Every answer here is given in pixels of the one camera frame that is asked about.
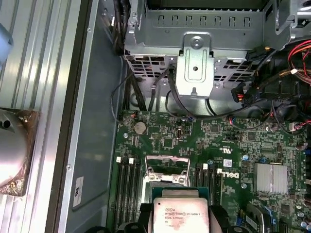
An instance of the metal side panel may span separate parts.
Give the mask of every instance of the metal side panel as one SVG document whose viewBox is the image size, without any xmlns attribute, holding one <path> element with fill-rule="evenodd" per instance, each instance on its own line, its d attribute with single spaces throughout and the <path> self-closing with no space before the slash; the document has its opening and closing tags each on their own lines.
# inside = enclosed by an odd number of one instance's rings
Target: metal side panel
<svg viewBox="0 0 311 233">
<path fill-rule="evenodd" d="M 91 227 L 105 225 L 116 131 L 110 95 L 125 70 L 121 58 L 112 51 L 103 16 L 101 1 L 93 0 L 65 164 L 59 233 L 84 233 Z M 114 106 L 119 102 L 118 95 L 115 94 Z"/>
<path fill-rule="evenodd" d="M 3 0 L 14 47 L 0 73 L 0 107 L 40 111 L 26 195 L 0 196 L 0 233 L 44 232 L 80 0 Z"/>
</svg>

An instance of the motherboard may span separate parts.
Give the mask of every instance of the motherboard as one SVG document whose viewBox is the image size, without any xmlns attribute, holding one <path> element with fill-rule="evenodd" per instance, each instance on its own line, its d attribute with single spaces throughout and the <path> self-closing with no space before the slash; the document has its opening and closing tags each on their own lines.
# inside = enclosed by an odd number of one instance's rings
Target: motherboard
<svg viewBox="0 0 311 233">
<path fill-rule="evenodd" d="M 137 221 L 154 187 L 200 187 L 221 205 L 232 225 L 253 225 L 248 207 L 263 210 L 271 232 L 305 231 L 305 138 L 257 119 L 195 120 L 167 113 L 123 111 L 112 165 L 107 227 Z"/>
</svg>

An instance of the green circuit board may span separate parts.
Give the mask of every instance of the green circuit board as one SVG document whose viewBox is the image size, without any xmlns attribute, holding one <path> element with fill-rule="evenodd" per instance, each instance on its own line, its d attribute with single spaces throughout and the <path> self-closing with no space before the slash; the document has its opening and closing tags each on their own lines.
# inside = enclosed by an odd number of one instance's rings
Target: green circuit board
<svg viewBox="0 0 311 233">
<path fill-rule="evenodd" d="M 189 159 L 188 186 L 208 188 L 209 204 L 222 205 L 231 224 L 236 224 L 240 209 L 248 203 L 271 211 L 275 232 L 280 220 L 291 231 L 297 231 L 297 213 L 309 216 L 309 209 L 303 204 L 305 154 L 297 149 L 305 140 L 304 134 L 273 132 L 272 122 L 255 130 L 239 130 L 225 118 L 200 121 L 137 111 L 123 111 L 122 117 L 125 121 L 117 129 L 107 217 L 107 227 L 112 232 L 124 222 L 137 221 L 141 202 L 151 200 L 152 185 L 178 186 L 143 182 L 149 166 L 169 174 L 187 170 L 183 161 L 156 159 L 157 156 Z M 138 122 L 146 127 L 141 134 L 134 129 Z M 235 124 L 250 128 L 259 121 L 236 118 Z M 146 167 L 148 156 L 152 159 Z M 288 193 L 257 192 L 254 179 L 260 174 L 255 172 L 256 163 L 287 166 Z"/>
</svg>

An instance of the ribbed metal panel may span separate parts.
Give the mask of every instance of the ribbed metal panel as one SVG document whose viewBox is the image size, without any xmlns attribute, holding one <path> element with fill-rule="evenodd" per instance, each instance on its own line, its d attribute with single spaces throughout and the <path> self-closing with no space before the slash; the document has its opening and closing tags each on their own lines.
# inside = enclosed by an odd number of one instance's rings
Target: ribbed metal panel
<svg viewBox="0 0 311 233">
<path fill-rule="evenodd" d="M 2 1 L 14 47 L 0 73 L 0 107 L 35 109 L 40 121 L 26 195 L 0 196 L 0 233 L 44 232 L 80 2 Z"/>
</svg>

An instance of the silver heatsink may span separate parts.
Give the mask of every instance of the silver heatsink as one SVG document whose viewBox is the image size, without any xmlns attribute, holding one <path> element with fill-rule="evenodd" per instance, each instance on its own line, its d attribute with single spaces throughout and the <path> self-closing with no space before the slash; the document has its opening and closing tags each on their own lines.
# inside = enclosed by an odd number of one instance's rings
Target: silver heatsink
<svg viewBox="0 0 311 233">
<path fill-rule="evenodd" d="M 255 164 L 255 191 L 287 194 L 287 166 Z"/>
</svg>

